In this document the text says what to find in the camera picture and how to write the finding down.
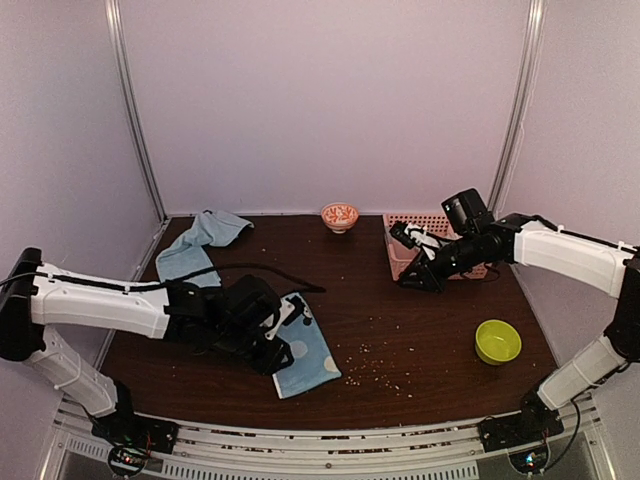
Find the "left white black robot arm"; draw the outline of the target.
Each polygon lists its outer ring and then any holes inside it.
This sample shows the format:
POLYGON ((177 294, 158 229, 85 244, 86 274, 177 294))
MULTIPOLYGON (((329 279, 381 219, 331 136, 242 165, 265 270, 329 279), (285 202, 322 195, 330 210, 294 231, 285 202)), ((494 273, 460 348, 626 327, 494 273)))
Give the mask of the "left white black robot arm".
POLYGON ((143 436, 144 424, 128 388, 90 366, 60 337, 56 325, 220 350, 271 375, 294 362, 289 344, 277 335, 294 310, 253 275, 229 287, 198 286, 190 277, 116 282, 68 273, 43 262, 39 249, 27 248, 1 283, 1 357, 31 365, 74 398, 95 424, 121 443, 133 444, 143 436))

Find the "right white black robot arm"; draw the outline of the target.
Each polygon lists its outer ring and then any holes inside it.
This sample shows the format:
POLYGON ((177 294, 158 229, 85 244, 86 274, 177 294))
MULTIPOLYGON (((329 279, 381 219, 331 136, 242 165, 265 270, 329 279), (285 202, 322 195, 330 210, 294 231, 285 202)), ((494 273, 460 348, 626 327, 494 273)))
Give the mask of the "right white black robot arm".
POLYGON ((407 221, 392 225, 391 237, 417 252, 401 272, 399 285, 441 292, 453 275, 505 262, 560 274, 617 301, 604 332, 524 397, 512 430, 519 440, 533 441, 559 408, 638 362, 639 250, 569 231, 540 215, 512 213, 495 219, 476 189, 457 193, 442 208, 454 240, 407 221))

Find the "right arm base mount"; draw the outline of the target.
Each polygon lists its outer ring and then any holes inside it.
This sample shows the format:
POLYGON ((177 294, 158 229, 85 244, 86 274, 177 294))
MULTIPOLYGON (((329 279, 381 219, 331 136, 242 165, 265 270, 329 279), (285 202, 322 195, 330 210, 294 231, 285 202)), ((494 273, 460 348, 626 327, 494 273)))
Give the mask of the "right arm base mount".
POLYGON ((541 442, 549 436, 564 432, 562 421, 555 415, 541 425, 531 426, 523 420, 521 412, 502 417, 486 417, 477 424, 485 453, 511 449, 532 442, 541 442))

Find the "blue polka dot towel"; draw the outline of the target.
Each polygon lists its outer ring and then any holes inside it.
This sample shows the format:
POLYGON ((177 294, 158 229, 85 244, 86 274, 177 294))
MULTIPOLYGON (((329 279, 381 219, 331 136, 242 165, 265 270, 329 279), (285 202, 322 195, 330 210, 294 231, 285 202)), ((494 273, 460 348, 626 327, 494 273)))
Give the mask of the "blue polka dot towel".
POLYGON ((321 328, 299 292, 282 298, 290 307, 275 330, 275 337, 289 345, 293 363, 272 375, 278 397, 289 399, 342 377, 321 328))

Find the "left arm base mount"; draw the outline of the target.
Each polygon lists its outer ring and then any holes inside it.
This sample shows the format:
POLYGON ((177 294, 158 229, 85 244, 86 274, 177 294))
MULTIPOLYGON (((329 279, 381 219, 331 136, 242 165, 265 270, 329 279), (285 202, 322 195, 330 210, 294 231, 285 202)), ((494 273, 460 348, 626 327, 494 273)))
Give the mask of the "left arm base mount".
POLYGON ((179 426, 175 422, 135 415, 132 419, 90 418, 91 433, 113 446, 137 449, 143 452, 171 454, 179 426))

